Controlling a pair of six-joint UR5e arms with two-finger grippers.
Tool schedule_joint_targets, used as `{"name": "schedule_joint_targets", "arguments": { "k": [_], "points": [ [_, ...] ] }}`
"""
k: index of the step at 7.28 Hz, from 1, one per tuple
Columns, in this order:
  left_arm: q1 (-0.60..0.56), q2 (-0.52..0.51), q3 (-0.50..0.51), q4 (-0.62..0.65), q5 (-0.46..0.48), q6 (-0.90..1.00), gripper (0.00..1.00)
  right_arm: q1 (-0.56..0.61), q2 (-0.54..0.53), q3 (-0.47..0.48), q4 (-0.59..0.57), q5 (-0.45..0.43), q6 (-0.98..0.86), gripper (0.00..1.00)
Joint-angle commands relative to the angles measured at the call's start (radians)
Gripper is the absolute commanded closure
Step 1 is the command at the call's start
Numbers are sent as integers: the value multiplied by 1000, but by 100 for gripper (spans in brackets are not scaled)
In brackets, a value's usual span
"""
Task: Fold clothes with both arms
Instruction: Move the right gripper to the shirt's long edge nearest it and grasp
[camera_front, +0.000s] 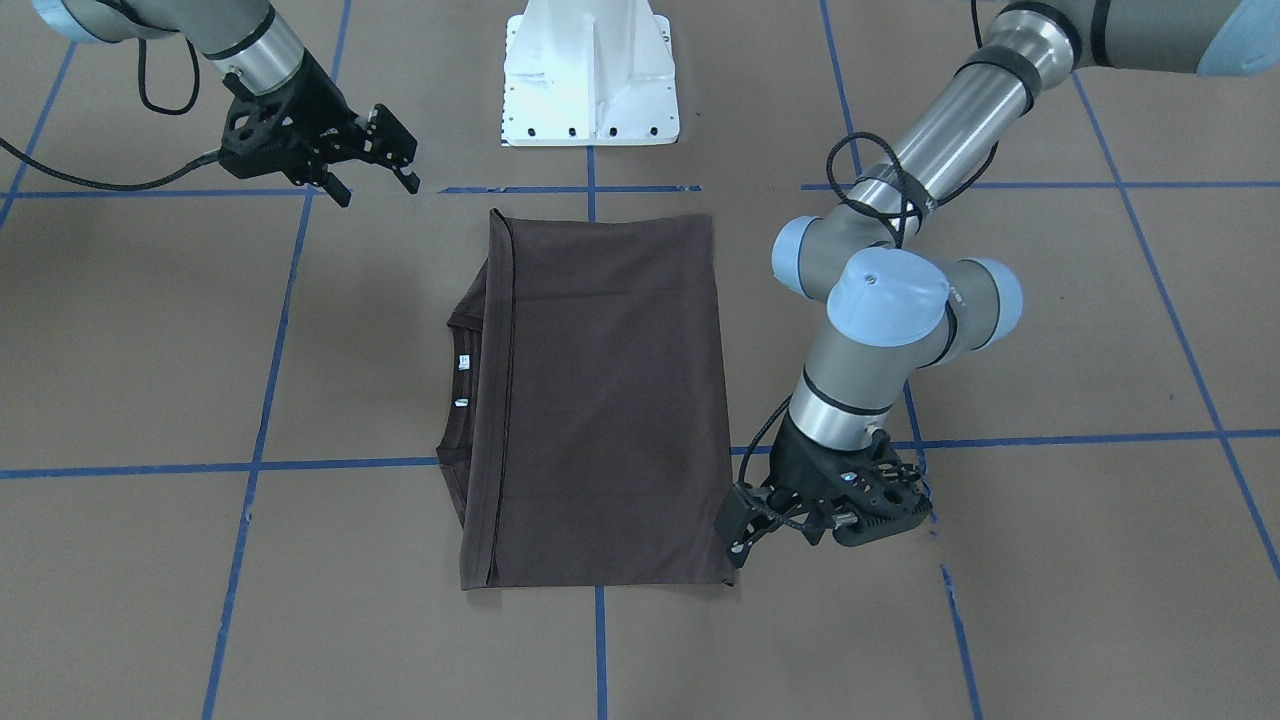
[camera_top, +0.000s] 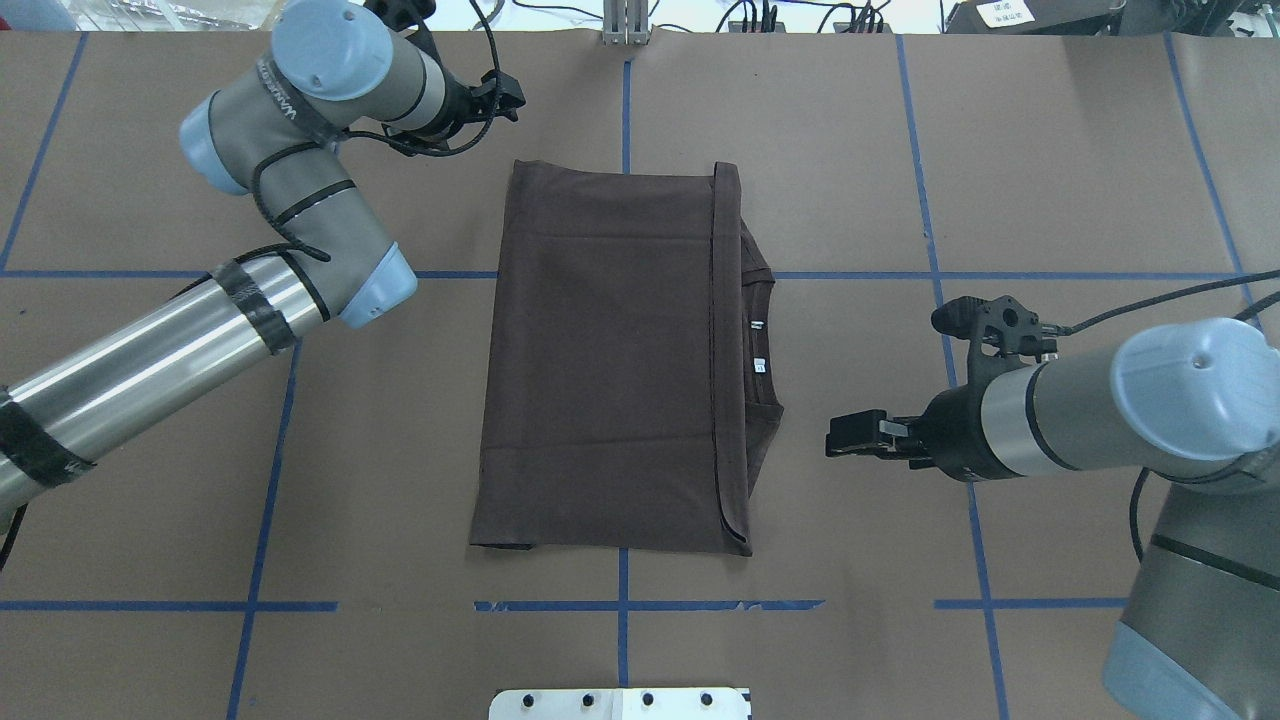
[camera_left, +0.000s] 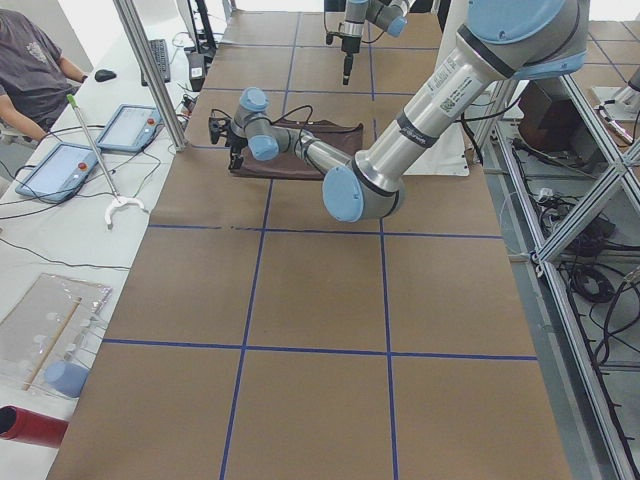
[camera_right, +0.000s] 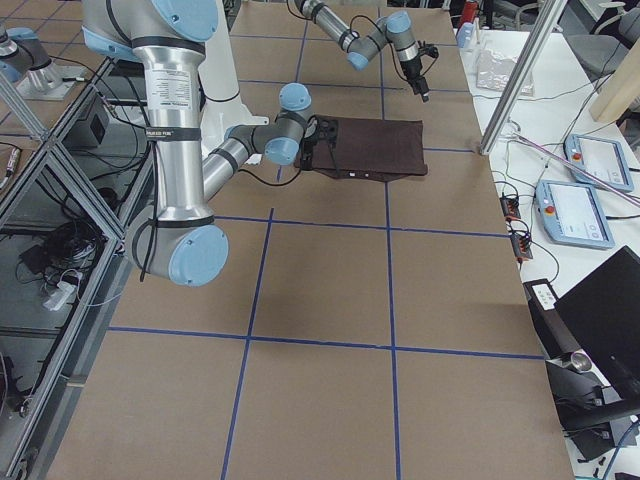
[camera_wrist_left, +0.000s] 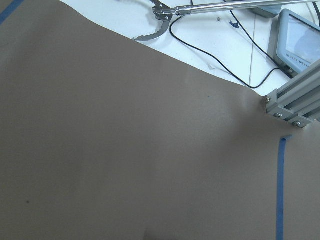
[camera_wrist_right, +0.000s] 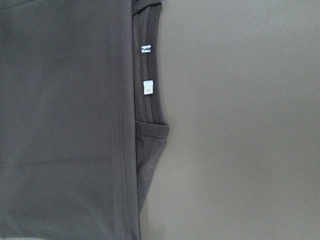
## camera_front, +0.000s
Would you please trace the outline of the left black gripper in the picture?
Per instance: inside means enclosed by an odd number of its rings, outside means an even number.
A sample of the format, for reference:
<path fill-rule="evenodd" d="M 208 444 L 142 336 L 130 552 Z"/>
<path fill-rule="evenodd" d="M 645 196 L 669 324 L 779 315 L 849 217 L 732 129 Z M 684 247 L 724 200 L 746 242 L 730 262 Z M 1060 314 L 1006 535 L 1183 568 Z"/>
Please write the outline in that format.
<path fill-rule="evenodd" d="M 765 486 L 732 484 L 716 516 L 716 533 L 735 570 L 754 544 L 787 527 L 818 546 L 824 533 L 855 547 L 918 528 L 933 511 L 918 466 L 878 429 L 856 451 L 818 445 L 785 416 L 771 451 Z"/>

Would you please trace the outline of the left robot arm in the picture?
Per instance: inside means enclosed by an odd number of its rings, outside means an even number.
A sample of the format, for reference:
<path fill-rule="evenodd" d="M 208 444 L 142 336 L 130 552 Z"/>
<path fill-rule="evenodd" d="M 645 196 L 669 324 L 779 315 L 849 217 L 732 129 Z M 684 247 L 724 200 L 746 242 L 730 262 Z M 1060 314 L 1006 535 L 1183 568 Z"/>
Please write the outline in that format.
<path fill-rule="evenodd" d="M 992 259 L 942 263 L 908 249 L 968 190 L 1005 132 L 1080 68 L 1248 77 L 1277 64 L 1275 1 L 1015 1 L 975 51 L 838 205 L 777 234 L 776 279 L 826 310 L 777 428 L 759 486 L 739 477 L 716 532 L 742 568 L 781 528 L 856 547 L 919 527 L 932 511 L 920 469 L 884 428 L 910 374 L 983 350 L 1019 323 L 1024 297 Z"/>

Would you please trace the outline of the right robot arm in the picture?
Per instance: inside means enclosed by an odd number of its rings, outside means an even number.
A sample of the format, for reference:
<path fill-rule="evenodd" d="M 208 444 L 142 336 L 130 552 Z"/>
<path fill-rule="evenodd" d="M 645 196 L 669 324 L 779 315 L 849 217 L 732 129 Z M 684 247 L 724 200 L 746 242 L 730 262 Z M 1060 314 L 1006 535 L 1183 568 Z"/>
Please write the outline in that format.
<path fill-rule="evenodd" d="M 35 12 L 77 44 L 146 44 L 180 36 L 189 55 L 220 74 L 233 101 L 220 147 L 183 167 L 216 163 L 239 179 L 283 174 L 342 206 L 351 192 L 332 167 L 364 161 L 390 170 L 410 193 L 417 142 L 381 104 L 355 113 L 332 76 L 270 1 L 37 1 Z"/>

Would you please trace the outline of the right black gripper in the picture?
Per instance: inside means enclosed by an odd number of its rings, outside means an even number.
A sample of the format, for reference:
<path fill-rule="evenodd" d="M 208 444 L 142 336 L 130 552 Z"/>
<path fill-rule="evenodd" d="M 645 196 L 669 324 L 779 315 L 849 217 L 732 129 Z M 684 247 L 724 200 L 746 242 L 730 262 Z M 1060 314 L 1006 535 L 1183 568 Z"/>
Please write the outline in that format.
<path fill-rule="evenodd" d="M 351 188 L 326 168 L 356 160 L 390 170 L 408 193 L 420 191 L 415 136 L 384 104 L 374 104 L 365 115 L 352 111 L 310 51 L 303 51 L 300 68 L 283 86 L 265 95 L 252 95 L 234 73 L 223 83 L 234 99 L 218 163 L 236 178 L 280 172 L 294 184 L 317 184 L 348 208 Z"/>

